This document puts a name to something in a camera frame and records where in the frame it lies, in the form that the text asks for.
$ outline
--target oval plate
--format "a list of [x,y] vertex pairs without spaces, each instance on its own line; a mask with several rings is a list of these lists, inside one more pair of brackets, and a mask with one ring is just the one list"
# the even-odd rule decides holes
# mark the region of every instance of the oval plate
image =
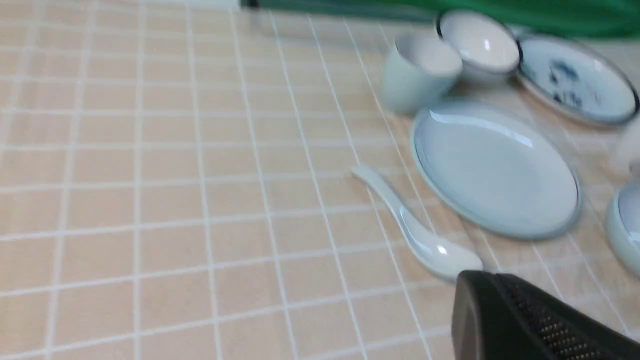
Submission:
[[542,34],[522,35],[518,46],[518,79],[563,115],[596,126],[620,126],[640,110],[637,92],[624,73],[591,49]]
[[449,100],[418,113],[411,141],[417,167],[440,199],[494,233],[549,238],[578,217],[575,171],[516,115]]

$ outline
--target white spoon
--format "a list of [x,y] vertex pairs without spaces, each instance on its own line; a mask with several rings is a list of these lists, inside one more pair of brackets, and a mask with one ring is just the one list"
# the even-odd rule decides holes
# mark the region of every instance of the white spoon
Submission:
[[455,281],[462,270],[483,269],[482,261],[474,252],[428,231],[375,170],[359,165],[352,168],[351,173],[382,198],[400,226],[409,249],[429,271]]

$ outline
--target bowl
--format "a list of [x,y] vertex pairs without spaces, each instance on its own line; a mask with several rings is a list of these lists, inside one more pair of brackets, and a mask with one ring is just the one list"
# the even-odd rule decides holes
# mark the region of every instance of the bowl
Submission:
[[626,184],[614,194],[605,226],[614,254],[640,276],[640,182]]
[[522,61],[516,73],[538,100],[590,126],[622,126],[640,110],[625,74],[590,48],[546,34],[518,37]]
[[438,36],[451,44],[464,64],[463,78],[497,82],[510,76],[520,63],[520,49],[505,25],[481,13],[451,10],[436,19]]

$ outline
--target tableware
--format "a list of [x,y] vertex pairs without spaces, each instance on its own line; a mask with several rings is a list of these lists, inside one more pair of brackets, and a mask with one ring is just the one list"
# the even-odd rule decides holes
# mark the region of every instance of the tableware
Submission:
[[375,170],[359,165],[352,168],[351,172],[385,202],[404,234],[409,249],[429,271],[455,281],[463,270],[483,269],[482,261],[474,252],[428,231]]
[[516,115],[451,99],[415,118],[411,150],[424,180],[449,207],[504,236],[565,232],[581,206],[571,166]]
[[589,125],[619,126],[640,110],[624,73],[591,49],[564,38],[525,34],[516,73],[524,87],[559,113]]
[[640,276],[640,183],[626,184],[613,195],[605,224],[614,254]]
[[435,34],[399,35],[382,74],[382,105],[398,115],[413,116],[449,91],[461,72],[459,54]]
[[640,122],[632,120],[611,152],[610,168],[621,177],[640,179]]
[[441,13],[436,32],[462,57],[463,78],[483,83],[505,80],[518,67],[520,50],[503,24],[481,13],[451,10]]

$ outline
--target green fabric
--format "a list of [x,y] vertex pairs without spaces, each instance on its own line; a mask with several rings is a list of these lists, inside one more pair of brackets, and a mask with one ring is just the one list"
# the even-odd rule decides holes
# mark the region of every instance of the green fabric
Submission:
[[[241,0],[243,6],[248,0]],[[455,8],[571,37],[640,37],[640,0],[259,0],[260,7],[429,21]]]
[[640,36],[640,0],[378,0],[429,10],[468,8],[502,22],[580,37]]

